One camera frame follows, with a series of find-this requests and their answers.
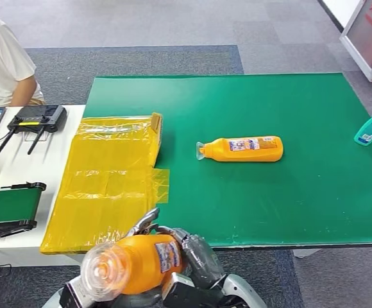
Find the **orange bottle label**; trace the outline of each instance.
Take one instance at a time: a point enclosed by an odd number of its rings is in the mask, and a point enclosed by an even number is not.
[[[160,272],[165,273],[180,265],[180,254],[175,242],[155,244],[160,261]]]
[[[273,137],[229,139],[229,145],[231,151],[272,149],[278,146]]]

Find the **green table mat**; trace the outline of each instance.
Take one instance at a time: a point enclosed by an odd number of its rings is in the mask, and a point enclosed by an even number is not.
[[[369,116],[342,74],[96,78],[84,117],[163,114],[159,223],[214,246],[372,242]],[[276,163],[195,158],[195,143],[278,135]]]
[[[0,222],[35,219],[41,189],[0,189]]]

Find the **person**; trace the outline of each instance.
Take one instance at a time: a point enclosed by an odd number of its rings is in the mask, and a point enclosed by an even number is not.
[[[0,20],[0,107],[42,105],[35,64],[12,31]]]

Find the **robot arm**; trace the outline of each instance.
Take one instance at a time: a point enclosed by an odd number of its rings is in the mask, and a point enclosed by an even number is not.
[[[63,308],[146,308],[161,297],[167,308],[267,308],[244,279],[226,274],[204,239],[180,228],[153,224],[158,214],[157,208],[146,213],[126,236],[149,234],[152,230],[173,236],[182,248],[182,258],[187,264],[184,275],[172,273],[162,287],[140,295],[120,295],[113,301],[100,303],[85,295],[80,277],[76,277],[66,284],[60,304]]]

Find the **clear bottle cap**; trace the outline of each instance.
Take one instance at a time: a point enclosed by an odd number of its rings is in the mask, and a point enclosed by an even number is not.
[[[97,245],[83,258],[81,277],[85,291],[97,302],[112,300],[125,289],[131,274],[128,254],[114,243]]]
[[[198,160],[204,158],[204,144],[201,142],[196,143],[196,158]]]

